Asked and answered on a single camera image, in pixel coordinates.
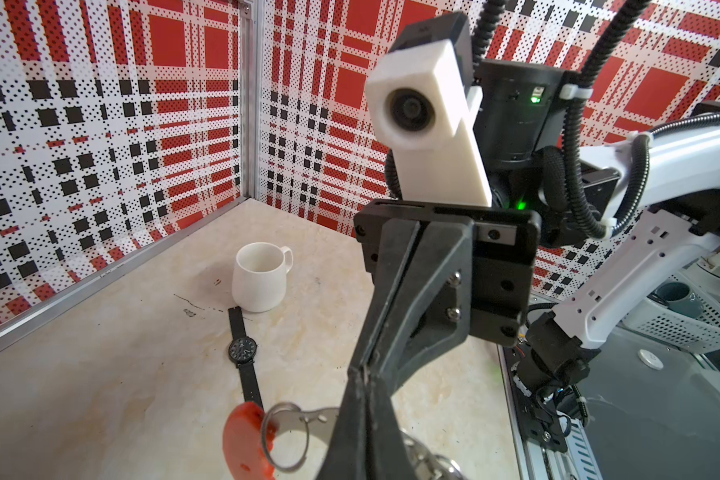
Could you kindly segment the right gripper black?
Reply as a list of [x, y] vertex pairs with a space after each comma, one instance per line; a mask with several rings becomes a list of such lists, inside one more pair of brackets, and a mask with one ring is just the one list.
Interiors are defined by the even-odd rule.
[[[472, 228], [451, 223], [465, 219]], [[470, 334], [513, 346], [527, 318], [541, 226], [531, 210], [368, 203], [354, 227], [374, 291], [350, 362], [353, 379], [380, 379], [391, 396], [419, 368], [463, 343], [472, 266]]]

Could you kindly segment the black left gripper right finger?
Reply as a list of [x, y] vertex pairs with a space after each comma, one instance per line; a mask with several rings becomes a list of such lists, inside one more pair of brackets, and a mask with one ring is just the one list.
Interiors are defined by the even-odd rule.
[[366, 472], [369, 479], [415, 479], [384, 382], [366, 385]]

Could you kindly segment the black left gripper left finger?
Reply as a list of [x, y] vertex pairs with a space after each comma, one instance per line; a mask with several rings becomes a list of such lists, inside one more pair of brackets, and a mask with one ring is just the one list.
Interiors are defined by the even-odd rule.
[[362, 372], [348, 370], [348, 379], [319, 480], [366, 478], [367, 396]]

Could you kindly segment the silver keyring with chain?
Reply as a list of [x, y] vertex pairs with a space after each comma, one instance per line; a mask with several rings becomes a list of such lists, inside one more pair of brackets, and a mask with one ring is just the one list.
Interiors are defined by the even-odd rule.
[[[303, 410], [292, 402], [280, 402], [263, 415], [261, 443], [266, 461], [278, 472], [295, 473], [307, 461], [310, 443], [316, 439], [328, 445], [338, 419], [338, 407]], [[301, 437], [303, 448], [294, 462], [287, 464], [273, 456], [275, 441], [284, 435]], [[418, 479], [467, 479], [455, 460], [433, 453], [424, 443], [400, 430], [408, 462]]]

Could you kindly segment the red tagged key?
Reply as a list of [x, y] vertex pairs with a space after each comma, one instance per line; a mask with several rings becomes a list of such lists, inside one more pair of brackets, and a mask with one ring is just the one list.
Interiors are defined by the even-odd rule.
[[238, 405], [228, 416], [222, 450], [235, 480], [273, 480], [275, 468], [265, 454], [273, 449], [277, 427], [262, 429], [264, 410], [254, 402]]

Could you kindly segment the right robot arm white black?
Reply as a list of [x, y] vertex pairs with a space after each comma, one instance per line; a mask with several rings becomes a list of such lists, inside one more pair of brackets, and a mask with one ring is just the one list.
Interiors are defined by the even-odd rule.
[[323, 479], [455, 478], [403, 436], [392, 395], [475, 336], [518, 349], [524, 440], [565, 452], [577, 398], [614, 327], [720, 246], [720, 107], [583, 147], [586, 103], [646, 10], [616, 12], [580, 71], [491, 60], [505, 5], [407, 26], [365, 83], [389, 148], [388, 200], [354, 218], [374, 293]]

